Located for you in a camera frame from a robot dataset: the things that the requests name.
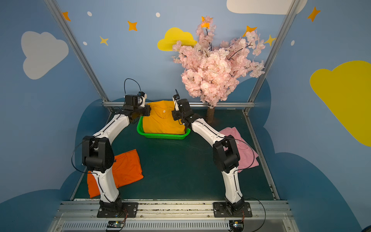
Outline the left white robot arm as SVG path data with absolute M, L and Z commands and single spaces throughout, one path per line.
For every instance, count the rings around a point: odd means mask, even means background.
M 142 91 L 126 95 L 123 107 L 112 119 L 100 131 L 82 140 L 82 163 L 96 180 L 102 206 L 114 206 L 121 201 L 112 172 L 115 156 L 111 143 L 130 123 L 150 115 L 151 107 L 146 105 L 146 99 Z

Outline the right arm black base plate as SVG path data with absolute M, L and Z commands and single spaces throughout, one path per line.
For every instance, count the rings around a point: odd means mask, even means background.
M 213 212 L 216 218 L 252 218 L 252 209 L 250 203 L 245 202 L 243 207 L 236 212 L 228 210 L 226 202 L 213 202 Z

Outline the yellow t-shirt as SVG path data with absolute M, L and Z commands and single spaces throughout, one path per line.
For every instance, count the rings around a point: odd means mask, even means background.
M 185 134 L 185 126 L 174 120 L 172 111 L 173 101 L 150 102 L 150 116 L 143 117 L 143 130 L 145 133 L 156 134 Z

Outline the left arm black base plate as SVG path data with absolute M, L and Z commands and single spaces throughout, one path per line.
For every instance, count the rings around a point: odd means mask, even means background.
M 106 203 L 100 202 L 100 208 L 97 213 L 98 218 L 135 218 L 138 211 L 137 202 L 118 202 Z

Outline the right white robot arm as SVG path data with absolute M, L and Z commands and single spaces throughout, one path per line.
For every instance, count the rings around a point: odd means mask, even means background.
M 244 197 L 238 179 L 238 167 L 241 159 L 235 138 L 224 135 L 210 126 L 200 115 L 195 114 L 187 99 L 178 94 L 173 96 L 172 116 L 187 129 L 199 134 L 213 148 L 213 161 L 221 172 L 225 184 L 227 209 L 233 213 L 243 208 Z

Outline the orange t-shirt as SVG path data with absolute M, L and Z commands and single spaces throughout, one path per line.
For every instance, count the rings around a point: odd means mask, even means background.
M 143 179 L 140 158 L 136 149 L 115 156 L 113 164 L 113 178 L 117 188 L 129 185 Z M 87 175 L 88 193 L 90 198 L 100 195 L 100 191 L 93 174 Z

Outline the pink t-shirt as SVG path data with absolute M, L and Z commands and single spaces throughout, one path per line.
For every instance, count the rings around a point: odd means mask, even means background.
M 242 172 L 244 169 L 254 168 L 254 167 L 259 166 L 259 163 L 257 161 L 257 158 L 259 157 L 259 155 L 241 137 L 236 127 L 233 127 L 233 128 L 226 127 L 223 130 L 221 130 L 220 133 L 224 134 L 225 136 L 232 135 L 236 139 L 235 142 L 236 142 L 238 152 L 240 155 L 238 173 Z

